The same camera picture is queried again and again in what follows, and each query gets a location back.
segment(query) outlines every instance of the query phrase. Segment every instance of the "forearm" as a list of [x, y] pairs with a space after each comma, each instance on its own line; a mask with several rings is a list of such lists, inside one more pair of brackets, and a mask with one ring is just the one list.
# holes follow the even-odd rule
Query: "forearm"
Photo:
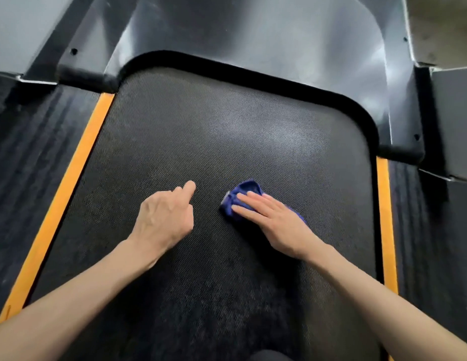
[[467, 360], [467, 344], [331, 246], [308, 261], [363, 315], [395, 361]]
[[0, 360], [54, 360], [145, 266], [126, 241], [93, 267], [0, 324]]

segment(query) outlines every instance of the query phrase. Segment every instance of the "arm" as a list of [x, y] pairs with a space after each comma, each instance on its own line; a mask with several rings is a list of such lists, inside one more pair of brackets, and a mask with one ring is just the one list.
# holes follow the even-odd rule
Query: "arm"
[[269, 195], [238, 198], [257, 212], [232, 209], [258, 224], [272, 247], [302, 259], [349, 298], [396, 360], [467, 360], [467, 344], [322, 242], [289, 208]]
[[194, 191], [190, 181], [183, 188], [147, 198], [128, 239], [96, 265], [0, 324], [0, 360], [59, 358], [116, 294], [192, 230], [189, 202]]

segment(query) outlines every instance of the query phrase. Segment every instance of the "treadmill belt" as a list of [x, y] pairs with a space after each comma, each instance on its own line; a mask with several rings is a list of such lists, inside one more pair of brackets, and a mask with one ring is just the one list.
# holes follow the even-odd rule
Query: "treadmill belt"
[[255, 179], [324, 241], [375, 276], [371, 159], [332, 108], [169, 68], [120, 87], [39, 275], [32, 301], [127, 238], [140, 203], [192, 179], [194, 230], [125, 288], [63, 359], [378, 360], [353, 307], [252, 224], [219, 211]]

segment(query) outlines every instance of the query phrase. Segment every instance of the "blue microfiber towel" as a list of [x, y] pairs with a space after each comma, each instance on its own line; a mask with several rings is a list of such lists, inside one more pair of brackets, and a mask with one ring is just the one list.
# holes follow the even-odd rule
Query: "blue microfiber towel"
[[[241, 202], [240, 200], [237, 199], [237, 194], [238, 193], [242, 193], [244, 195], [247, 195], [248, 191], [252, 191], [252, 192], [254, 192], [256, 194], [259, 194], [259, 195], [263, 194], [263, 190], [262, 190], [261, 186], [257, 182], [255, 182], [254, 180], [244, 181], [244, 182], [238, 184], [235, 188], [233, 188], [231, 191], [229, 191], [228, 193], [225, 194], [225, 196], [223, 197], [223, 200], [220, 203], [220, 207], [225, 212], [225, 215], [227, 217], [232, 218], [233, 220], [236, 220], [236, 221], [239, 221], [239, 220], [243, 219], [240, 215], [238, 215], [237, 213], [235, 213], [232, 210], [232, 205], [239, 205], [239, 206], [243, 206], [244, 208], [254, 210], [253, 208], [251, 208], [247, 204], [245, 204], [245, 203], [243, 203], [243, 202]], [[307, 222], [302, 217], [302, 215], [300, 215], [297, 212], [295, 212], [295, 213], [299, 216], [300, 219], [303, 220], [304, 223], [307, 224]]]

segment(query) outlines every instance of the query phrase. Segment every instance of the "person's left hand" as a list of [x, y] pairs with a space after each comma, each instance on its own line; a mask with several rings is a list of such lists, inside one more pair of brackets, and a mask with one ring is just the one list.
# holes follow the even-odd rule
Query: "person's left hand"
[[194, 192], [195, 183], [188, 181], [183, 188], [158, 191], [141, 203], [127, 241], [148, 268], [194, 228], [194, 208], [190, 204]]

